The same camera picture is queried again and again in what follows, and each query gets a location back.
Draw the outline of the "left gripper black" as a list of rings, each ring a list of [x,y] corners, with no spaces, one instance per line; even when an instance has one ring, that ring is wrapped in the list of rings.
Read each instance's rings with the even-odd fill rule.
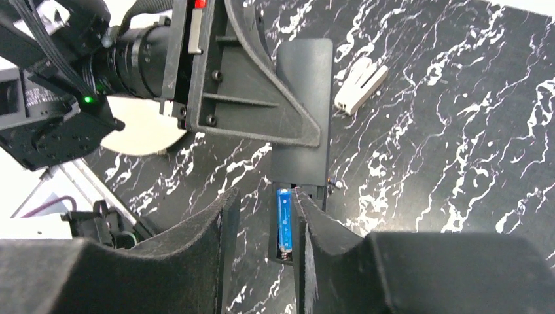
[[[195,4],[136,1],[93,56],[97,92],[157,101],[181,130],[289,142],[279,119],[301,106],[277,76],[259,11],[243,1],[207,1],[203,13]],[[188,40],[199,34],[195,55]]]

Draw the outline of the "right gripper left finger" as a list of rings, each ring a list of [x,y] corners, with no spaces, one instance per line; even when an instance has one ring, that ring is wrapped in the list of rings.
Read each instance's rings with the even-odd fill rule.
[[[224,313],[240,191],[131,249],[88,239],[1,241],[2,313]]]

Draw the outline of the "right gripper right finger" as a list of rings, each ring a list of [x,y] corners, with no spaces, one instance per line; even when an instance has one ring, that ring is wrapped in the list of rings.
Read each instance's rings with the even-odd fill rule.
[[[299,313],[553,313],[554,274],[526,239],[490,233],[359,236],[291,193]]]

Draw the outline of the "black remote control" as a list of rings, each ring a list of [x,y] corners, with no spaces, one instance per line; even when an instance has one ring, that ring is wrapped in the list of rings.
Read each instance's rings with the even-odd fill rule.
[[[278,248],[277,190],[289,189],[292,199],[294,189],[301,188],[321,210],[326,209],[333,65],[330,39],[296,39],[278,49],[277,77],[301,106],[291,117],[279,119],[293,138],[272,146],[268,259],[280,264],[291,265],[293,252],[283,256]]]

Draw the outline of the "blue AAA battery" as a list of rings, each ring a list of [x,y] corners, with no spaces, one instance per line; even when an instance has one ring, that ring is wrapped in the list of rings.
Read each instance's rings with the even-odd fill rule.
[[[283,256],[293,251],[293,238],[291,226],[291,191],[279,189],[276,192],[277,219],[278,219],[278,248]]]

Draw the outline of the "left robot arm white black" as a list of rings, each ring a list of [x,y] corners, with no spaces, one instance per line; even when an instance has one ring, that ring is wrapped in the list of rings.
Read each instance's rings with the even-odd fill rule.
[[[297,39],[272,60],[242,1],[2,1],[1,148],[36,171],[130,130],[112,96],[157,101],[172,127],[282,146],[326,143],[332,43]]]

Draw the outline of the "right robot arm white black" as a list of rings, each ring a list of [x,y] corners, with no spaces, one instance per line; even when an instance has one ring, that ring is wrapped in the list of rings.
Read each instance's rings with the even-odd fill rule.
[[[554,274],[535,247],[501,234],[359,236],[288,190],[299,313],[553,313]],[[103,201],[58,216],[68,239],[1,241],[2,313],[224,313],[239,226],[231,188],[138,242]]]

